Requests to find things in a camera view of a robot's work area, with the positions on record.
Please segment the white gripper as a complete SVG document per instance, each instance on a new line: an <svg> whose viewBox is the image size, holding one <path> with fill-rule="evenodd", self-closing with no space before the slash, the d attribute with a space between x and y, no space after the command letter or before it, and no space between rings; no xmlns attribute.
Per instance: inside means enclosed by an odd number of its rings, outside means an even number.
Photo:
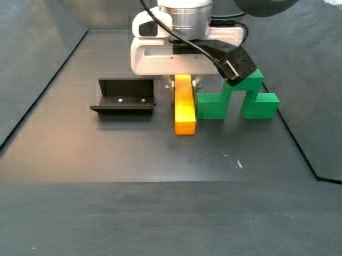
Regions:
<svg viewBox="0 0 342 256"><path fill-rule="evenodd" d="M191 10L171 14L153 10L153 14L163 24L191 42L195 40L219 40L239 46L243 39L241 27L210 27L210 16L206 12ZM217 68L202 54L174 54L171 34L154 22L146 11L133 21L131 69L138 75L165 75L165 88L175 87L175 74L215 74ZM203 88L203 75L191 79L193 89Z"/></svg>

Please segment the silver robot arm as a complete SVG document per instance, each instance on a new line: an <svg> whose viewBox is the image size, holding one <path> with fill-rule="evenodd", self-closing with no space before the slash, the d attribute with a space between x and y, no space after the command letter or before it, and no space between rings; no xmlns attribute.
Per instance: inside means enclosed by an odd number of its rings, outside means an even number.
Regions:
<svg viewBox="0 0 342 256"><path fill-rule="evenodd" d="M246 78L245 32L211 24L213 0L158 0L133 21L131 69L137 75L219 74L230 85Z"/></svg>

